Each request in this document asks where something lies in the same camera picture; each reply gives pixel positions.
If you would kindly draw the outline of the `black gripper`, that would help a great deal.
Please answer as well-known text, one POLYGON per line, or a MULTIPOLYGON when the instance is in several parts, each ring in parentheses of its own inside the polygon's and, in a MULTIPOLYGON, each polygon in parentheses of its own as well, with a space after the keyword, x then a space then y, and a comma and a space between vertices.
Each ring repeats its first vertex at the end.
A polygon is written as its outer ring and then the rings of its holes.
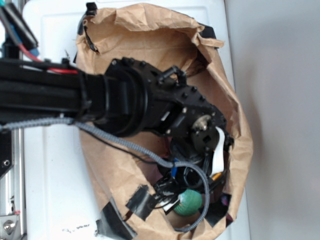
POLYGON ((223 192, 226 169, 224 147, 221 143, 214 150, 206 148, 206 152, 199 153, 188 145, 183 146, 172 140, 170 155, 163 160, 171 166, 157 165, 162 177, 153 185, 155 194, 148 204, 152 210, 162 209, 168 215, 178 206, 180 195, 185 190, 191 189, 204 194, 207 185, 208 192, 211 193, 205 216, 207 222, 211 227, 223 218, 226 220, 226 227, 233 222, 228 214, 232 196, 223 192))

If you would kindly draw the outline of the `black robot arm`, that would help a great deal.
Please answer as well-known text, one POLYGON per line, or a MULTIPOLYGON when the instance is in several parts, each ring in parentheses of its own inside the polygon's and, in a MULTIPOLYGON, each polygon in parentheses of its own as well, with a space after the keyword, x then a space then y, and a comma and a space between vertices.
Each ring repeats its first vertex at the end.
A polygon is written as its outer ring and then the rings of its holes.
POLYGON ((204 218, 210 194, 224 169, 216 163, 233 143, 227 121, 186 74, 173 66, 160 71, 132 58, 114 59, 104 74, 87 74, 67 64, 0 61, 0 129, 10 131, 52 124, 72 124, 109 140, 112 147, 140 132, 170 137, 170 155, 145 154, 160 168, 155 194, 141 186, 127 202, 130 212, 146 219, 157 208, 169 213, 185 204, 184 192, 204 194, 197 209, 204 218))

